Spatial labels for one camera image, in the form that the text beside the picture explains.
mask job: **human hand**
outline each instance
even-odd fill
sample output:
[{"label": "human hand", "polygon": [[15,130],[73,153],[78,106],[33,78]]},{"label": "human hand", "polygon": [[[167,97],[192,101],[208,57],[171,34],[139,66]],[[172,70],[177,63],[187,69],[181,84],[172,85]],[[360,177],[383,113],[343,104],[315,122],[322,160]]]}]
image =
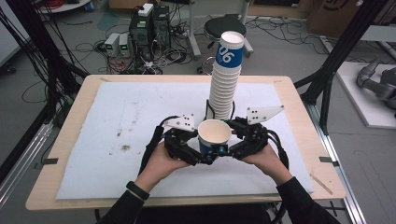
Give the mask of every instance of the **human hand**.
[{"label": "human hand", "polygon": [[271,176],[277,185],[292,179],[291,173],[269,144],[256,154],[245,157],[242,161],[258,167],[265,175]]},{"label": "human hand", "polygon": [[139,188],[149,193],[162,179],[175,170],[189,166],[178,158],[171,158],[164,142],[158,144],[152,152],[148,164],[134,182]]}]

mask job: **gray floor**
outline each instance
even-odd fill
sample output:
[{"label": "gray floor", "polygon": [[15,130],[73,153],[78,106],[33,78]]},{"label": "gray floor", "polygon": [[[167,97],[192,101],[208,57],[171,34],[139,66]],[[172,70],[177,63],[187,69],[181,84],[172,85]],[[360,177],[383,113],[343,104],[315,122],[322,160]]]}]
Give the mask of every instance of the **gray floor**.
[{"label": "gray floor", "polygon": [[[80,43],[91,43],[105,39],[106,34],[126,31],[127,25],[120,25],[107,31],[115,24],[128,24],[128,14],[111,13],[105,8],[87,13],[83,10],[73,10],[57,15],[60,21],[92,23],[84,25],[60,24],[64,39],[70,49],[75,49]],[[309,35],[304,28],[290,25],[291,32],[301,32],[302,36]],[[272,35],[281,37],[279,29],[268,31]],[[296,35],[287,34],[287,38],[295,38]],[[325,54],[315,52],[313,45],[293,45],[284,40],[275,39],[268,33],[258,28],[247,29],[247,38],[255,52],[250,58],[244,58],[242,75],[254,76],[288,76],[293,81],[300,80],[317,71],[326,60]],[[210,42],[204,36],[197,36],[198,43],[203,53],[202,59],[215,54],[215,48],[207,49]],[[59,39],[54,37],[59,49]],[[316,46],[317,51],[324,52],[319,41],[308,38],[308,41]],[[380,55],[384,62],[394,63],[382,50],[361,42],[351,53],[354,58],[363,62],[370,60],[375,55]],[[88,45],[78,46],[78,49],[88,48]],[[91,74],[103,74],[106,66],[105,60],[99,54],[92,52],[74,51],[81,64]],[[15,147],[30,126],[43,103],[26,103],[22,100],[22,94],[31,85],[37,83],[39,78],[35,76],[34,69],[28,59],[20,52],[11,59],[17,67],[16,74],[0,74],[0,162],[3,162],[7,154]],[[169,65],[163,69],[165,74],[196,75],[196,68],[201,61],[184,64]],[[44,85],[42,83],[33,86],[23,96],[25,101],[36,102],[44,99]],[[334,79],[332,99],[329,113],[329,133],[336,148],[340,161],[345,169],[347,178],[355,192],[361,210],[367,223],[391,223],[396,219],[396,192],[392,190],[396,186],[396,174],[392,165],[396,162],[396,132],[393,130],[372,129],[364,126],[361,118],[351,101],[347,97],[337,78]],[[0,210],[0,223],[93,223],[92,210],[72,210],[55,212],[31,212],[26,210],[24,204],[39,175],[39,170],[34,164],[39,162],[41,154],[47,145],[55,137],[57,130],[53,132],[48,143],[35,158],[35,162],[26,172],[20,184]],[[330,202],[320,202],[323,206],[331,206]],[[336,207],[343,207],[342,202],[333,202]],[[336,211],[336,217],[341,223],[349,223],[345,211]]]}]

